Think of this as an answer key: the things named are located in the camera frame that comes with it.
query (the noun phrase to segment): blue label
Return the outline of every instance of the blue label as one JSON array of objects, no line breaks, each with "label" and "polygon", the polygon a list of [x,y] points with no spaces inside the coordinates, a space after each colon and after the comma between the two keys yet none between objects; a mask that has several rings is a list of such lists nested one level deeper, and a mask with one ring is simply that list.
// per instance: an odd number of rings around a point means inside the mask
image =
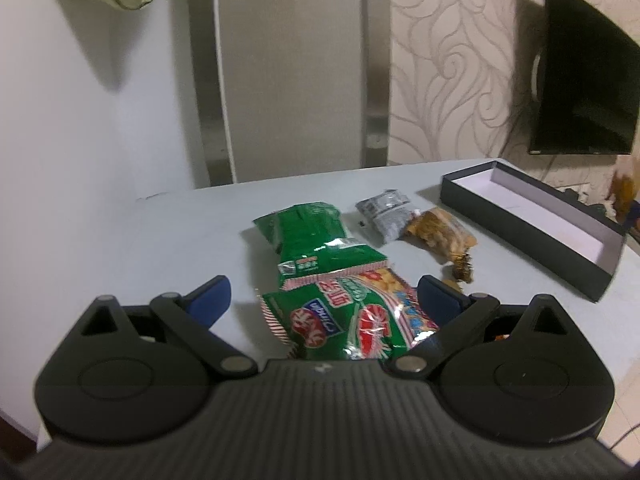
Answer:
[{"label": "blue label", "polygon": [[329,314],[329,311],[324,306],[324,303],[322,303],[322,301],[311,300],[308,303],[305,303],[303,305],[303,308],[309,309],[314,314],[316,314],[316,316],[318,316],[318,319],[322,323],[327,336],[336,335],[342,332],[342,330],[340,330],[340,327],[338,327],[338,324],[334,321],[334,318],[331,317],[331,314]]}]

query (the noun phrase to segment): silver snack package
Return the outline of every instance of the silver snack package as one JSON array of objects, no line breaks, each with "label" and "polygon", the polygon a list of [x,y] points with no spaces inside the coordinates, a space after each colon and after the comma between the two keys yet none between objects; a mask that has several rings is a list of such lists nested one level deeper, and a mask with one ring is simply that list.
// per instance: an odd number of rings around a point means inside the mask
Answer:
[{"label": "silver snack package", "polygon": [[356,204],[356,209],[376,229],[386,243],[398,240],[407,225],[420,212],[397,189],[367,198]]}]

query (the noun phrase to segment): patterned wallpaper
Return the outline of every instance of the patterned wallpaper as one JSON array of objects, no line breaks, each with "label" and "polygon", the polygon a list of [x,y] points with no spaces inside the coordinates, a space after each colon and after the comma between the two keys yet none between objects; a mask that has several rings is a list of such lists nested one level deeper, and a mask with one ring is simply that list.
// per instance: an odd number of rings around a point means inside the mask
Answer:
[{"label": "patterned wallpaper", "polygon": [[[640,40],[640,0],[587,0]],[[628,157],[529,155],[543,0],[392,0],[390,164],[503,156],[552,186],[606,194]]]}]

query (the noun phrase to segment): triangular cutout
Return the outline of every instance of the triangular cutout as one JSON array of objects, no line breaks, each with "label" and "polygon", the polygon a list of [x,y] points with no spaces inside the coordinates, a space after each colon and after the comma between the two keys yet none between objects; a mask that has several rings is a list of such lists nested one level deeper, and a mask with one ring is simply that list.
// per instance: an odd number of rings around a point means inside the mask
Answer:
[{"label": "triangular cutout", "polygon": [[566,335],[566,330],[560,323],[560,320],[556,317],[553,309],[546,306],[540,311],[538,319],[536,320],[536,326],[533,329],[535,332],[545,332],[548,334]]},{"label": "triangular cutout", "polygon": [[109,307],[101,306],[95,311],[91,321],[82,330],[82,335],[108,334],[116,332],[117,329],[116,323],[109,312]]}]

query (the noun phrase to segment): flat screen tv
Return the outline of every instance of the flat screen tv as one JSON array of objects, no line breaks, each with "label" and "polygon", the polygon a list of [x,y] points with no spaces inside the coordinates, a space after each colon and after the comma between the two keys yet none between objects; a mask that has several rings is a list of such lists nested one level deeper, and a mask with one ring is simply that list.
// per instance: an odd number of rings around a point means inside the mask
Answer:
[{"label": "flat screen tv", "polygon": [[630,153],[640,46],[584,0],[545,0],[545,10],[542,98],[529,153]]}]

